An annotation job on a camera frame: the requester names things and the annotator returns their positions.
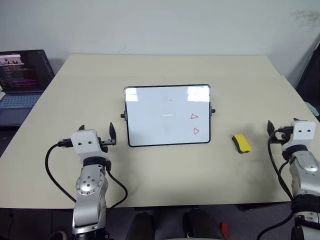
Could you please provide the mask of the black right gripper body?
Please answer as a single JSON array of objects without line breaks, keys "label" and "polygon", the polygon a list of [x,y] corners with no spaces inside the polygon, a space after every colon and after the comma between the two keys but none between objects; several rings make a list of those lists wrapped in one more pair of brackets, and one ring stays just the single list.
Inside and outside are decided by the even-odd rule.
[{"label": "black right gripper body", "polygon": [[289,142],[291,135],[293,133],[294,127],[293,126],[285,126],[282,128],[274,129],[269,134],[269,143],[270,144],[280,144],[284,145]]}]

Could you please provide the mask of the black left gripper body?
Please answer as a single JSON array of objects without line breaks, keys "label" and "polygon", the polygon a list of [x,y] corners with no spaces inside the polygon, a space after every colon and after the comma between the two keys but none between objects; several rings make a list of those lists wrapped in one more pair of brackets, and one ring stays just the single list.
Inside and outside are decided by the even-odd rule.
[{"label": "black left gripper body", "polygon": [[100,146],[100,149],[104,153],[108,153],[109,149],[108,146],[114,146],[117,144],[117,139],[108,139],[108,140],[102,140],[100,137],[98,137],[98,143]]}]

